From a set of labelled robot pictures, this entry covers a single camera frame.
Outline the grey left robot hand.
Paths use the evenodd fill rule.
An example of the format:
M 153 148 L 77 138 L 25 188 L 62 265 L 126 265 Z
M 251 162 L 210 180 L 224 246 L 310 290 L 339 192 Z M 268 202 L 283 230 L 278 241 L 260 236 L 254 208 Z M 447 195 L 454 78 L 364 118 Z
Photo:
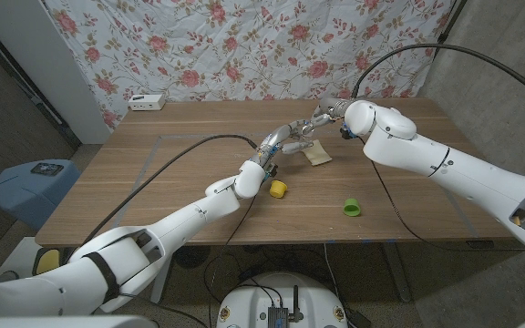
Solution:
M 250 161 L 265 168 L 279 151 L 284 154 L 294 154 L 310 148 L 314 142 L 302 133 L 302 128 L 306 123 L 308 121 L 304 119 L 295 120 L 271 132 L 256 148 Z

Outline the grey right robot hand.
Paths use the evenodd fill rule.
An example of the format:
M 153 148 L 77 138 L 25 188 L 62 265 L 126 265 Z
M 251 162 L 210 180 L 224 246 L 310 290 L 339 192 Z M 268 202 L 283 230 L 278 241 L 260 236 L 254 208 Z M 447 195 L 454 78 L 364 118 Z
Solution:
M 322 98 L 314 110 L 311 119 L 302 128 L 303 135 L 310 136 L 316 128 L 342 119 L 351 103 L 352 101 L 349 99 L 336 97 Z

